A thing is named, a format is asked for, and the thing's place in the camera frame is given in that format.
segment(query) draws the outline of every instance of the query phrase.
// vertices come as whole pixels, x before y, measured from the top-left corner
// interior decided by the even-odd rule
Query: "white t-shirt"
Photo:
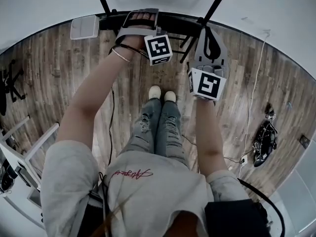
[[[119,155],[106,174],[109,208],[119,208],[111,221],[113,237],[161,237],[180,211],[195,214],[198,236],[208,236],[208,202],[249,198],[230,171],[205,178],[177,160],[144,152]],[[86,145],[62,141],[49,148],[41,182],[49,237],[69,235],[80,201],[97,182],[98,166]]]

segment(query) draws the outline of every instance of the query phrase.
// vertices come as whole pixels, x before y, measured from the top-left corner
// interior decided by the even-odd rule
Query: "shoe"
[[[167,93],[165,93],[164,95],[164,101],[172,101],[172,102],[176,102],[176,94],[173,91],[168,91]]]
[[[152,86],[149,90],[148,96],[149,96],[149,99],[152,99],[152,98],[160,99],[161,90],[160,90],[159,86],[157,86],[157,85]]]

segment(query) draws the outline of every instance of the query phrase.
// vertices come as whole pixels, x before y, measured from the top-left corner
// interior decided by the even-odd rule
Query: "finger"
[[[143,16],[143,19],[150,19],[150,14],[146,12]]]
[[[150,19],[149,19],[149,20],[155,21],[155,18],[156,18],[156,14],[153,13],[153,14],[150,16]]]
[[[137,19],[142,19],[142,18],[143,18],[143,16],[144,16],[144,14],[143,14],[143,13],[139,13],[139,14],[137,15]]]
[[[134,13],[133,16],[131,17],[131,19],[136,19],[138,16],[138,13]]]

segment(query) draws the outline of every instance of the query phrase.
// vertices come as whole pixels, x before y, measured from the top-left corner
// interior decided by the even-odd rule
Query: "hand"
[[[149,14],[149,13],[135,13],[131,19],[149,19],[154,21],[155,20],[155,14]],[[138,26],[130,26],[133,28],[143,28],[143,29],[150,29],[150,26],[144,26],[144,25],[138,25]],[[144,47],[144,36],[136,36],[136,35],[130,35],[126,36],[125,39],[122,41],[122,44],[129,45],[131,47],[134,47],[136,49],[141,49]]]

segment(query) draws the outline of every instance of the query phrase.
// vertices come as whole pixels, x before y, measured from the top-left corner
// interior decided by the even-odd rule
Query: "jeans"
[[[174,102],[166,101],[161,109],[160,100],[152,98],[143,106],[121,154],[129,151],[156,154],[189,166],[182,148],[181,114]]]

